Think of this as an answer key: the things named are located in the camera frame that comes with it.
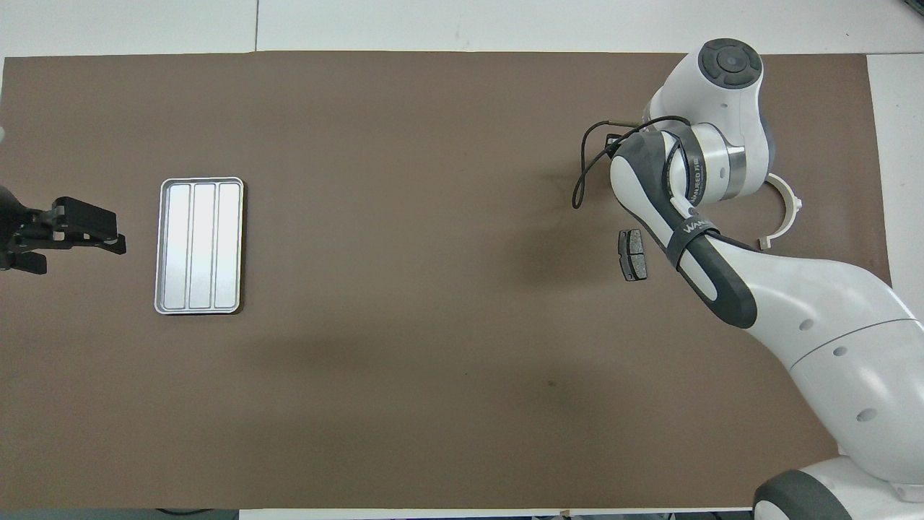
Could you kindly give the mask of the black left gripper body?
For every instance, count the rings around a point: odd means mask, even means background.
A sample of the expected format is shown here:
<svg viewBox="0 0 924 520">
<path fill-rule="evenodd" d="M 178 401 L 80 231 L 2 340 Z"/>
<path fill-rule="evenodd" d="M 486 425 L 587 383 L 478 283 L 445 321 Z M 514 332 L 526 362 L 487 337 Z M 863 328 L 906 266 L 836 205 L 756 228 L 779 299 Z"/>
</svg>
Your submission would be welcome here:
<svg viewBox="0 0 924 520">
<path fill-rule="evenodd" d="M 55 244 L 57 210 L 33 209 L 21 204 L 8 188 L 1 187 L 1 248 L 3 254 L 50 249 Z"/>
</svg>

